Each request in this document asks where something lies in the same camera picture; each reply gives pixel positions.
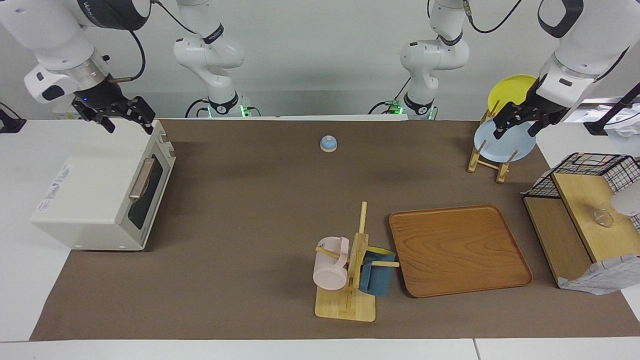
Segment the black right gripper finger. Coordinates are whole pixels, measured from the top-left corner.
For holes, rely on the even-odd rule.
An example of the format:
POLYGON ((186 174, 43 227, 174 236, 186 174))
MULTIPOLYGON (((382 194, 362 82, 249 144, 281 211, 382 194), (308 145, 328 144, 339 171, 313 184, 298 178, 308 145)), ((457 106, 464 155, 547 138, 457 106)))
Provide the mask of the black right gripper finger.
POLYGON ((124 119, 140 125, 147 135, 153 134, 153 120, 156 113, 142 96, 125 98, 119 101, 119 115, 124 119))
POLYGON ((102 111, 80 110, 80 116, 87 122, 96 123, 101 126, 108 133, 114 133, 115 131, 114 123, 112 123, 109 117, 103 114, 102 111))

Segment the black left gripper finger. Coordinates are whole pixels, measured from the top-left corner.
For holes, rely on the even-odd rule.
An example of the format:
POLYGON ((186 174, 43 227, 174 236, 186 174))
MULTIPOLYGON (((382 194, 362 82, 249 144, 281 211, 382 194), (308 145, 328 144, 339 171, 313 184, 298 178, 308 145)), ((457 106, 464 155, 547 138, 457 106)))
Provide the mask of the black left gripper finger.
POLYGON ((493 117, 495 127, 493 136, 497 141, 499 141, 509 129, 521 125, 524 122, 521 117, 521 110, 521 105, 509 101, 500 109, 498 114, 493 117))
POLYGON ((532 125, 528 128, 528 136, 534 138, 537 134, 553 122, 554 112, 534 109, 526 116, 527 121, 531 121, 532 125))

